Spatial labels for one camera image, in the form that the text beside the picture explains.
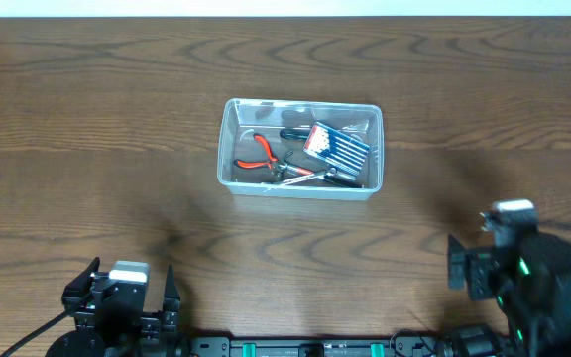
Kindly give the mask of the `silver ring wrench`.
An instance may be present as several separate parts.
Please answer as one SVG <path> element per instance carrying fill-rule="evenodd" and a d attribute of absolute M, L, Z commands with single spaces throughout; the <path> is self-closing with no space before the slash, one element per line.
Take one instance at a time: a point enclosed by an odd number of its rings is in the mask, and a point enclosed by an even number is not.
<path fill-rule="evenodd" d="M 287 179 L 281 179 L 281 180 L 277 180 L 277 181 L 266 181 L 266 182 L 263 182 L 263 185 L 282 185 L 282 186 L 293 185 L 295 183 L 305 182 L 305 181 L 309 181 L 309 180 L 313 180 L 313 179 L 326 179 L 329 177 L 334 177 L 336 174 L 337 174 L 337 170 L 335 168 L 331 168 L 328 170 L 313 172 L 312 174 L 299 176 L 299 177 L 295 177 L 295 178 L 287 178 Z"/>

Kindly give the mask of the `precision screwdriver set case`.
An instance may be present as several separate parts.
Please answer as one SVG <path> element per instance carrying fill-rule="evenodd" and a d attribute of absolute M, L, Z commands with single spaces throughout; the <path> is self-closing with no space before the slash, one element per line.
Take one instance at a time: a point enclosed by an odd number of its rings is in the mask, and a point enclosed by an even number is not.
<path fill-rule="evenodd" d="M 370 153 L 370 146 L 325 124 L 316 122 L 303 151 L 349 175 L 357 176 Z"/>

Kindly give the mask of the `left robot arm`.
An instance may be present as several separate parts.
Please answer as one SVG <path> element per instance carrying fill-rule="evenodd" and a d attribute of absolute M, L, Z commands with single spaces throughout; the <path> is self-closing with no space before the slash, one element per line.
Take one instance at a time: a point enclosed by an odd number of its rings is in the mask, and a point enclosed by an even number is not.
<path fill-rule="evenodd" d="M 144 308 L 150 265 L 117 261 L 101 272 L 94 258 L 66 285 L 61 295 L 65 315 L 74 330 L 57 339 L 48 356 L 71 357 L 182 357 L 188 353 L 179 331 L 181 299 L 174 271 L 168 266 L 162 307 Z"/>

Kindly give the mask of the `black handled screwdriver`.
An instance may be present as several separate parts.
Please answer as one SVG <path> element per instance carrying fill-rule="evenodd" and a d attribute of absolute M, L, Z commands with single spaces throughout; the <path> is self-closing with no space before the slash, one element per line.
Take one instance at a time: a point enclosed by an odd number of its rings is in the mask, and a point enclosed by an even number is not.
<path fill-rule="evenodd" d="M 310 133 L 309 128 L 284 128 L 280 130 L 280 137 L 286 140 L 306 141 Z"/>

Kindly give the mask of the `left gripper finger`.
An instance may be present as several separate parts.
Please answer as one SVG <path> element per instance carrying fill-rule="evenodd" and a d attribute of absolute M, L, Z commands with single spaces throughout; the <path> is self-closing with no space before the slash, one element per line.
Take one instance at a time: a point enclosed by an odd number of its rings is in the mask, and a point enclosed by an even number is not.
<path fill-rule="evenodd" d="M 175 284 L 174 270 L 172 265 L 168 265 L 163 295 L 163 311 L 179 312 L 181 298 Z"/>
<path fill-rule="evenodd" d="M 63 289 L 61 302 L 63 305 L 70 305 L 76 300 L 80 300 L 91 290 L 91 285 L 95 280 L 95 275 L 100 266 L 100 258 L 95 257 L 91 263 Z"/>

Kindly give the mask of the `red handled pliers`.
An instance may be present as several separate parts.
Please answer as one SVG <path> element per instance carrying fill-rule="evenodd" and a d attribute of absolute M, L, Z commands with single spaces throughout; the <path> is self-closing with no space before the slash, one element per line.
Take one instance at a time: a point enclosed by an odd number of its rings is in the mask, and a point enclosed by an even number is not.
<path fill-rule="evenodd" d="M 256 160 L 242 160 L 242 159 L 235 159 L 233 164 L 235 167 L 244 169 L 244 170 L 255 170 L 255 169 L 268 169 L 271 171 L 275 171 L 279 168 L 280 159 L 275 154 L 272 149 L 272 146 L 268 139 L 260 134 L 254 133 L 252 135 L 253 140 L 262 148 L 263 155 Z"/>

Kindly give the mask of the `small claw hammer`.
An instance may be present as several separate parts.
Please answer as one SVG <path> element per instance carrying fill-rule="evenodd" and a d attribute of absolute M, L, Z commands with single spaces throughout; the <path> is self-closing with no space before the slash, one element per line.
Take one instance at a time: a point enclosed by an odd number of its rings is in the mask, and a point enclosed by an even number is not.
<path fill-rule="evenodd" d="M 283 160 L 273 164 L 272 171 L 277 179 L 277 185 L 295 185 L 303 182 L 318 180 L 343 188 L 362 188 L 357 183 L 356 177 L 338 170 L 335 167 L 320 171 L 312 171 L 295 165 L 287 160 L 293 154 L 290 151 Z"/>

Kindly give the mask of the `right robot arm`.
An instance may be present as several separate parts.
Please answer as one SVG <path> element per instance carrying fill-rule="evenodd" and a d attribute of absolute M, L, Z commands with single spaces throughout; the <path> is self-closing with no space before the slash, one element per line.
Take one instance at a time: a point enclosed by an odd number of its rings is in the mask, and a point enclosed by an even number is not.
<path fill-rule="evenodd" d="M 436 344 L 438 356 L 571 356 L 571 242 L 536 232 L 505 246 L 466 249 L 448 237 L 448 284 L 469 299 L 492 299 L 509 333 L 460 327 Z"/>

